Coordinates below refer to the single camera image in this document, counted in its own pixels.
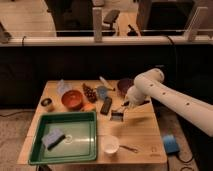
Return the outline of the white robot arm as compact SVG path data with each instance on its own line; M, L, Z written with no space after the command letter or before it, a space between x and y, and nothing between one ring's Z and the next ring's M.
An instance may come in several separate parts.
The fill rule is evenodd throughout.
M164 73L158 68L137 75L126 93L130 106L139 106L150 96L213 137L213 105L175 91L163 81Z

